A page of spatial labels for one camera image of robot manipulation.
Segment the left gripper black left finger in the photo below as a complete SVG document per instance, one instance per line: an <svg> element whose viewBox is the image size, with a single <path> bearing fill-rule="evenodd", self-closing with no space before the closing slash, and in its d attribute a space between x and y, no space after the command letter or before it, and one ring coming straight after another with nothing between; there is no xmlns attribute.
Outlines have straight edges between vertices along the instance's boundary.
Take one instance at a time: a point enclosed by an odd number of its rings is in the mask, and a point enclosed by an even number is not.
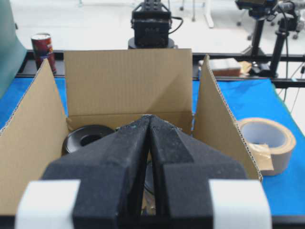
<svg viewBox="0 0 305 229"><path fill-rule="evenodd" d="M17 229L116 229L141 212L150 118L51 162L21 198Z"/></svg>

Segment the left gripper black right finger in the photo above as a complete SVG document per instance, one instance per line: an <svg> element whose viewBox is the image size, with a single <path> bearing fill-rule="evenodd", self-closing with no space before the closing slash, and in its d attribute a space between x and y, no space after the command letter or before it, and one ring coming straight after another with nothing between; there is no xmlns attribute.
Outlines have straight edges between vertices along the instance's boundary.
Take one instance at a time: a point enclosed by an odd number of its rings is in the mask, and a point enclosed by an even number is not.
<svg viewBox="0 0 305 229"><path fill-rule="evenodd" d="M269 229L261 183L237 160L150 118L156 222L160 229Z"/></svg>

